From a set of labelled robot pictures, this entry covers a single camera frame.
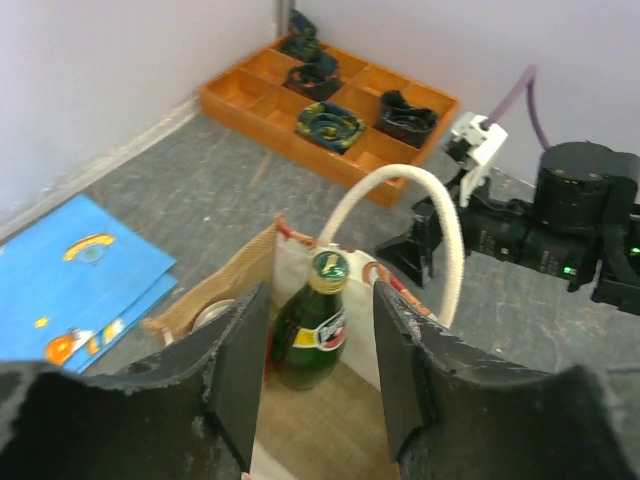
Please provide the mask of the green glass bottle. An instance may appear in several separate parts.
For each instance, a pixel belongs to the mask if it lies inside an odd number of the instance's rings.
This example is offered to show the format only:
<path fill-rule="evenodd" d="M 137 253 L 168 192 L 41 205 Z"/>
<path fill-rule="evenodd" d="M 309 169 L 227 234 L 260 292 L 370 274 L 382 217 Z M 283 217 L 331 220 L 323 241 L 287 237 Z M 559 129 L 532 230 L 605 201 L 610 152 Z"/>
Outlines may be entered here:
<path fill-rule="evenodd" d="M 309 390 L 338 363 L 347 338 L 342 291 L 349 273 L 343 255 L 331 250 L 317 253 L 307 282 L 279 311 L 269 359 L 286 387 Z"/>

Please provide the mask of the burlap canvas tote bag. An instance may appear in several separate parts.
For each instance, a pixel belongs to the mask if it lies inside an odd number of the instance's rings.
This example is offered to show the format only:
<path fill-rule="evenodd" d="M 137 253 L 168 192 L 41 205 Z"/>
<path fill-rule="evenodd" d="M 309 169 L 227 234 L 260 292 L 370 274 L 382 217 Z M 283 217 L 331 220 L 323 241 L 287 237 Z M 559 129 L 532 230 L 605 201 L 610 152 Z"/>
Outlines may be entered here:
<path fill-rule="evenodd" d="M 146 327 L 174 343 L 222 311 L 251 284 L 271 294 L 266 382 L 250 472 L 255 479 L 396 479 L 389 459 L 374 337 L 373 287 L 396 284 L 378 256 L 333 238 L 355 204 L 400 176 L 423 186 L 444 230 L 447 273 L 437 321 L 453 322 L 464 260 L 454 202 L 421 168 L 392 164 L 365 176 L 318 237 L 283 220 L 256 235 L 220 270 Z"/>

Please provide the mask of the black rolled sock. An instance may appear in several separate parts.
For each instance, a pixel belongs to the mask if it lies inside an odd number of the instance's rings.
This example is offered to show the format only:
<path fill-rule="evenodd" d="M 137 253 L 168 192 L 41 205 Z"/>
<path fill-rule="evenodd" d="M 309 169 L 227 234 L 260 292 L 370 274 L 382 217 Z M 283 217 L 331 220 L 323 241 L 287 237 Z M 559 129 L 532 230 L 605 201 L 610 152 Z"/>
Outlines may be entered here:
<path fill-rule="evenodd" d="M 284 86 L 314 101 L 326 101 L 342 87 L 339 61 L 320 52 L 311 62 L 291 68 Z"/>
<path fill-rule="evenodd" d="M 439 123 L 439 116 L 429 108 L 412 106 L 399 90 L 384 92 L 374 127 L 386 135 L 420 149 Z"/>

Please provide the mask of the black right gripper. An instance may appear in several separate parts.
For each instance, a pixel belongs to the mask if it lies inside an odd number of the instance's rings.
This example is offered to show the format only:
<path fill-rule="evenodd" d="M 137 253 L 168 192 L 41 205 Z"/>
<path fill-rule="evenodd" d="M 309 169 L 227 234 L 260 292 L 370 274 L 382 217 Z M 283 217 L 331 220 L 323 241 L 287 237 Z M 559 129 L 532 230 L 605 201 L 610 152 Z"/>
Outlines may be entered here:
<path fill-rule="evenodd" d="M 491 181 L 477 187 L 465 207 L 457 207 L 464 253 L 478 252 L 512 264 L 524 258 L 524 243 L 533 228 L 533 204 L 521 199 L 490 197 Z M 401 235 L 379 244 L 375 255 L 406 275 L 418 287 L 434 278 L 433 254 L 443 239 L 433 200 L 412 206 L 414 223 Z"/>

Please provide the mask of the dark rolled sock back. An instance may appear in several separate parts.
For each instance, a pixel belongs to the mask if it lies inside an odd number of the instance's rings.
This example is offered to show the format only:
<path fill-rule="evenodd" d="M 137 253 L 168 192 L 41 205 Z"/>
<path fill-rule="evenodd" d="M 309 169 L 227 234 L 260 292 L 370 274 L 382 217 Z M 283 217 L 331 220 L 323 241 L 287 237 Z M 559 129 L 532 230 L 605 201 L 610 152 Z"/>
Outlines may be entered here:
<path fill-rule="evenodd" d="M 279 51 L 304 63 L 313 63 L 321 53 L 321 46 L 314 35 L 289 34 L 281 42 Z"/>

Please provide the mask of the blue-yellow rolled sock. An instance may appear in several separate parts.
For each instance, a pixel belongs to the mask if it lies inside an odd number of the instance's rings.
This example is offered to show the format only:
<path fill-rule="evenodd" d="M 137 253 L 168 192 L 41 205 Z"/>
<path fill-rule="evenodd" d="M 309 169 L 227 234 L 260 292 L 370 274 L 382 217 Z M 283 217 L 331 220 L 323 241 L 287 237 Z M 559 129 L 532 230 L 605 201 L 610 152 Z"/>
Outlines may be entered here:
<path fill-rule="evenodd" d="M 297 116 L 295 132 L 318 146 L 343 155 L 363 135 L 365 122 L 342 106 L 314 102 Z"/>

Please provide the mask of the orange wooden compartment tray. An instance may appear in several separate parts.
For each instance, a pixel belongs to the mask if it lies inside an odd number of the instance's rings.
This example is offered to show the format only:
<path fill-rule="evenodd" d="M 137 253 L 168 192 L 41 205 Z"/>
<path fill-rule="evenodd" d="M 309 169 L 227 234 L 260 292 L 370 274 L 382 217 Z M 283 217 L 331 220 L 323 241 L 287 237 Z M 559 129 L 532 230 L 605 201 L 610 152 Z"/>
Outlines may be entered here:
<path fill-rule="evenodd" d="M 337 47 L 322 44 L 337 62 L 332 95 L 312 99 L 288 83 L 301 61 L 279 38 L 242 59 L 200 90 L 203 113 L 324 178 L 351 187 L 389 165 L 420 166 L 451 123 L 458 100 Z M 434 112 L 434 127 L 420 145 L 377 128 L 383 94 L 398 91 L 412 107 Z"/>

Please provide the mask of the black rolled sock front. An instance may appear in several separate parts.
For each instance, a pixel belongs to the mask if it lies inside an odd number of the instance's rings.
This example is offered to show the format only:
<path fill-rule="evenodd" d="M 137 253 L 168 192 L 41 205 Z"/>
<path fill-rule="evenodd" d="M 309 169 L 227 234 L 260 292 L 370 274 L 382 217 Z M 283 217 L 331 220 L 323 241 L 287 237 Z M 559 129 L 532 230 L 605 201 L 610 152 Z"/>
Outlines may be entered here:
<path fill-rule="evenodd" d="M 439 123 L 439 116 L 429 108 L 412 106 L 399 90 L 384 92 L 374 127 L 386 135 L 420 149 Z"/>

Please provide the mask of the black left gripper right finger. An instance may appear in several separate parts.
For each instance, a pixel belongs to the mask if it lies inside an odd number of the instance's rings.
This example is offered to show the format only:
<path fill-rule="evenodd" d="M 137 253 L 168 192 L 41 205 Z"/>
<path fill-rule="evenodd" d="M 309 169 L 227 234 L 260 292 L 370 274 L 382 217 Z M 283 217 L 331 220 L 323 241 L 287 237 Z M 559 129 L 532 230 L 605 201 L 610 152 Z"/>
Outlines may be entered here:
<path fill-rule="evenodd" d="M 391 459 L 405 479 L 635 479 L 639 372 L 546 373 L 474 347 L 373 290 Z"/>

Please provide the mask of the blue space-print cloth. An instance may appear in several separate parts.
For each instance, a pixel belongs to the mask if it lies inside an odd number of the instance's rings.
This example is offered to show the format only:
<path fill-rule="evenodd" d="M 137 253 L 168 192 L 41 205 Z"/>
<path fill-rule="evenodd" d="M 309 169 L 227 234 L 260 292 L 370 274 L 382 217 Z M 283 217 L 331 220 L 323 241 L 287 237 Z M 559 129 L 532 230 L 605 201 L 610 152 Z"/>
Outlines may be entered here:
<path fill-rule="evenodd" d="M 176 261 L 78 195 L 1 247 L 1 358 L 82 372 L 176 286 Z"/>

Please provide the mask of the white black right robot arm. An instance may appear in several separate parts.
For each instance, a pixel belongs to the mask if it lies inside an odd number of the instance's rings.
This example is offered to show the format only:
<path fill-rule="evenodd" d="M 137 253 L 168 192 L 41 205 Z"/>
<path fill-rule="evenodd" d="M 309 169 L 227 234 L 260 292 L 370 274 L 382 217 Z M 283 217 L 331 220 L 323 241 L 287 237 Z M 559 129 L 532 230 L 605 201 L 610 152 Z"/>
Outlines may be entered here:
<path fill-rule="evenodd" d="M 566 281 L 639 312 L 639 158 L 587 141 L 545 149 L 534 197 L 500 201 L 489 181 L 456 207 L 464 250 Z"/>

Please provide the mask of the red cola can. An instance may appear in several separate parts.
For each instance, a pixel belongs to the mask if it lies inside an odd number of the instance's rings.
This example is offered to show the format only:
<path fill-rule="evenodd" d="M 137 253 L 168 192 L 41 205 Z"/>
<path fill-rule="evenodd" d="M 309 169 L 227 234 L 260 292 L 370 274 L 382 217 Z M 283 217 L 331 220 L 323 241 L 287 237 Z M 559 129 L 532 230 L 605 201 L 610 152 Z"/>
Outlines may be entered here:
<path fill-rule="evenodd" d="M 196 316 L 191 331 L 194 332 L 207 323 L 214 321 L 233 303 L 233 299 L 225 299 L 208 305 Z"/>

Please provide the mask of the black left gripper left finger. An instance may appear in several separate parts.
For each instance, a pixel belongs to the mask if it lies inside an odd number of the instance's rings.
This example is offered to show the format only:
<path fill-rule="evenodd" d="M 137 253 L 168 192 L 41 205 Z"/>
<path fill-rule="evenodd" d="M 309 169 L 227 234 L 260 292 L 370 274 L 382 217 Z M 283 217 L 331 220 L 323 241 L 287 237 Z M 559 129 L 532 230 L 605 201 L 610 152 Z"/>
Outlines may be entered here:
<path fill-rule="evenodd" d="M 113 375 L 1 366 L 5 479 L 237 479 L 250 468 L 270 294 Z"/>

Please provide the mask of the black rolled sock middle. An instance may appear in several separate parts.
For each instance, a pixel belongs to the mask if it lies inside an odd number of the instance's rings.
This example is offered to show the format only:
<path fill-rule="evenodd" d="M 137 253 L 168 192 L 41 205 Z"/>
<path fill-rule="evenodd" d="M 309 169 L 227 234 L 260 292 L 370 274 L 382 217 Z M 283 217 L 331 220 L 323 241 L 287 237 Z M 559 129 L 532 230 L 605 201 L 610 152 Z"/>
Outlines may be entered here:
<path fill-rule="evenodd" d="M 339 61 L 320 52 L 311 62 L 291 68 L 284 86 L 314 101 L 326 101 L 342 87 Z"/>

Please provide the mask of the dark sock in corner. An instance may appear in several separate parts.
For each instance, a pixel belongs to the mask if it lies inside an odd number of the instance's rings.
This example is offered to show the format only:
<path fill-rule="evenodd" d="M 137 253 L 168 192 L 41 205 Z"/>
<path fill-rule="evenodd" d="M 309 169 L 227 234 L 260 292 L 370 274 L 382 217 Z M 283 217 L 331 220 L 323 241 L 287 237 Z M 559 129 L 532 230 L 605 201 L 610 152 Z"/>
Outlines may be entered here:
<path fill-rule="evenodd" d="M 302 38 L 315 37 L 317 33 L 315 24 L 296 9 L 290 11 L 288 31 L 291 35 Z"/>

